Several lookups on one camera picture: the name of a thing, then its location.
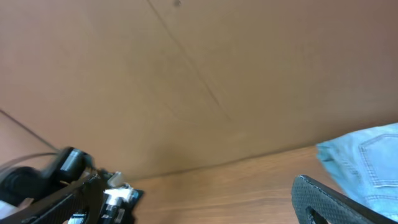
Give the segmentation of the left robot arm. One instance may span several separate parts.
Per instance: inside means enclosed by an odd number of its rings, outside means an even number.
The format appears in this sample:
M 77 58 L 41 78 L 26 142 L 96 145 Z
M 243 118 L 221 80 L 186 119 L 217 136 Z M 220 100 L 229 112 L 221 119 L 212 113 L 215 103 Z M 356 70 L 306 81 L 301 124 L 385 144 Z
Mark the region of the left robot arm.
M 134 223 L 144 196 L 120 172 L 97 169 L 93 158 L 74 147 L 57 153 L 42 170 L 1 167 L 1 223 Z

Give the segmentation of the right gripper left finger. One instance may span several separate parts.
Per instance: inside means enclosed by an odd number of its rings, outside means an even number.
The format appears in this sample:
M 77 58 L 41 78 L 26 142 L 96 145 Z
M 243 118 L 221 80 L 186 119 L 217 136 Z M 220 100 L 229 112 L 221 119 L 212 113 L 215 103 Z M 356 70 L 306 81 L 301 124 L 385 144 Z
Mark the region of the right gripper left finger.
M 1 224 L 63 223 L 82 212 L 83 222 L 96 224 L 104 199 L 104 181 L 91 174 L 1 220 Z

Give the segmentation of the light blue denim shorts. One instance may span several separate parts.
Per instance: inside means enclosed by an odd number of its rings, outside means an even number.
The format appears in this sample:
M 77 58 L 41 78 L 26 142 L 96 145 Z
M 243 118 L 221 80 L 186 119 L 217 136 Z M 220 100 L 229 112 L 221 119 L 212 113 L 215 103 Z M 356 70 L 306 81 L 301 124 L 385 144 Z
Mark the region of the light blue denim shorts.
M 317 144 L 318 160 L 352 200 L 397 221 L 397 124 Z

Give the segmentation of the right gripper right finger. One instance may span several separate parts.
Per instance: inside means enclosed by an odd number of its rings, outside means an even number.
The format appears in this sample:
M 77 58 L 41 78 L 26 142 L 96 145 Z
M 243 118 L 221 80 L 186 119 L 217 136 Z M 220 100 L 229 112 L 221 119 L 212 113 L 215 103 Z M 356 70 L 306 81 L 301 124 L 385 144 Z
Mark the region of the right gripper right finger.
M 296 176 L 292 205 L 300 224 L 397 224 L 307 176 Z

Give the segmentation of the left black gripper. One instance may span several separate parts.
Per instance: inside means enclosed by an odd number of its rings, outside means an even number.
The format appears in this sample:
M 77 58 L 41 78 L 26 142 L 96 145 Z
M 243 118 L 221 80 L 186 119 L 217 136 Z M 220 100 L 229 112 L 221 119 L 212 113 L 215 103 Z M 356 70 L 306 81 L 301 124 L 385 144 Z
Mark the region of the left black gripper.
M 82 177 L 88 176 L 91 169 L 83 171 L 67 171 L 67 183 L 71 184 Z M 144 191 L 131 187 L 124 181 L 121 172 L 108 172 L 99 170 L 101 178 L 106 187 L 101 204 L 101 212 L 97 223 L 121 224 L 134 223 L 135 216 L 132 214 L 134 207 L 144 196 Z M 88 208 L 78 210 L 67 221 L 67 223 L 87 223 L 89 218 Z

